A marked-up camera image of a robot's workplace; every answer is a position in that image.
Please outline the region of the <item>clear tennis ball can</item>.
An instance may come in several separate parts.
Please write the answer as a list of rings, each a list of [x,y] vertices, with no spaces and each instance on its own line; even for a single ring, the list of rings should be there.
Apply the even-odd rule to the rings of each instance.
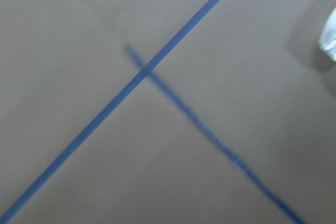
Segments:
[[[335,61],[335,13],[334,8],[326,20],[318,41],[320,50],[332,61]]]

